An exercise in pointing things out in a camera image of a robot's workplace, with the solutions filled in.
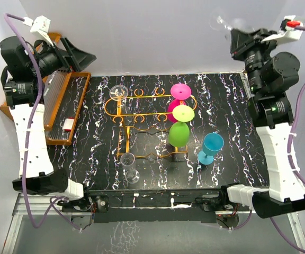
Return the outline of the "pink wine glass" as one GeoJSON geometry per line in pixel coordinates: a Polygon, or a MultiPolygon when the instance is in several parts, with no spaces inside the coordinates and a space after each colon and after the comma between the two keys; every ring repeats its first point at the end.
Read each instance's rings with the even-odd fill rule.
{"type": "Polygon", "coordinates": [[[168,119],[175,123],[177,122],[177,119],[173,117],[172,111],[175,107],[179,105],[186,105],[185,100],[188,99],[191,96],[191,89],[190,86],[183,84],[183,83],[178,83],[174,84],[171,87],[171,96],[174,98],[169,106],[167,112],[168,114],[168,119]]]}

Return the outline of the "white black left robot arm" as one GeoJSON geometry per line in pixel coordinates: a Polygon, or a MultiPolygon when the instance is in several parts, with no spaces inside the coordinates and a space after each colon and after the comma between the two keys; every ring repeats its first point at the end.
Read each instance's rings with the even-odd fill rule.
{"type": "Polygon", "coordinates": [[[64,49],[37,40],[30,50],[23,38],[8,37],[0,42],[6,67],[1,83],[6,104],[16,128],[20,153],[18,179],[13,189],[24,195],[63,195],[74,201],[81,211],[92,206],[91,196],[84,193],[83,184],[67,176],[64,169],[55,170],[50,161],[44,131],[44,83],[42,79],[57,70],[81,71],[96,60],[96,56],[76,48],[62,38],[64,49]]]}

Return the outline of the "green wine glass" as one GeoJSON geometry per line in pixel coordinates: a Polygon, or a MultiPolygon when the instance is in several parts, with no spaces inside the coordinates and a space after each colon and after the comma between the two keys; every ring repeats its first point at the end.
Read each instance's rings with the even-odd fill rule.
{"type": "Polygon", "coordinates": [[[176,122],[169,130],[169,143],[174,147],[184,147],[190,138],[188,122],[194,119],[194,109],[187,105],[178,105],[172,111],[176,122]]]}

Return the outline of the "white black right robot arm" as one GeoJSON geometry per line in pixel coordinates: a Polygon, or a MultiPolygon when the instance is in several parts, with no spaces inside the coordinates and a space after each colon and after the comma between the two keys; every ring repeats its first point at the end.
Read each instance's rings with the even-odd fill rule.
{"type": "Polygon", "coordinates": [[[299,81],[300,61],[285,51],[271,55],[281,37],[273,30],[232,29],[230,36],[231,57],[245,65],[248,111],[261,139],[270,183],[268,188],[225,185],[219,204],[225,210],[248,206],[261,218],[305,210],[305,186],[294,165],[294,116],[286,96],[299,81]]]}

